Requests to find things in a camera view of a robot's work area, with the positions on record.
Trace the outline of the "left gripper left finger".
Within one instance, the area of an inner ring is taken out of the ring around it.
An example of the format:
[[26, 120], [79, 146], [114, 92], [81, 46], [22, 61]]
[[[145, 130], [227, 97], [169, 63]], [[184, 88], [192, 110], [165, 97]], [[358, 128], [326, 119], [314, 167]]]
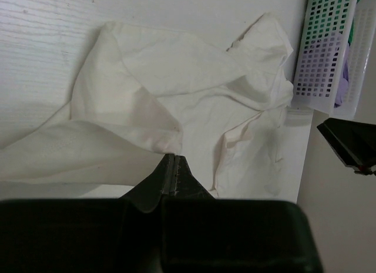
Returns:
[[1, 203], [2, 272], [161, 272], [160, 203], [175, 157], [120, 198]]

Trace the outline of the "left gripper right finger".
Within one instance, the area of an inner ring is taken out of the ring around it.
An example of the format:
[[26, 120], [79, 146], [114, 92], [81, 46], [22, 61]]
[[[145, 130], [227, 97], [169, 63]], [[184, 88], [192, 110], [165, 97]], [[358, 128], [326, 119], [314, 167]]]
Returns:
[[278, 200], [213, 198], [182, 156], [161, 202], [164, 272], [322, 272], [306, 215]]

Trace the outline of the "cream white t-shirt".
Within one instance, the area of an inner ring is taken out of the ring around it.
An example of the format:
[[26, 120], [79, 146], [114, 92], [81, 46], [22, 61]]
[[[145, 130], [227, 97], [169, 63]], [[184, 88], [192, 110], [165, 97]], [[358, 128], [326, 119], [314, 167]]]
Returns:
[[108, 22], [69, 103], [1, 149], [1, 180], [134, 186], [174, 154], [217, 197], [276, 197], [291, 53], [271, 14], [228, 50], [187, 32]]

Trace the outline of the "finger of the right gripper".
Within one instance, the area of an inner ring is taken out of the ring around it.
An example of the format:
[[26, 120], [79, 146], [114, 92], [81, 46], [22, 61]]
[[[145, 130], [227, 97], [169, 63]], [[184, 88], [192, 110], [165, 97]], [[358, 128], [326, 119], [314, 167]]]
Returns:
[[329, 118], [317, 126], [334, 153], [355, 174], [375, 174], [375, 125]]

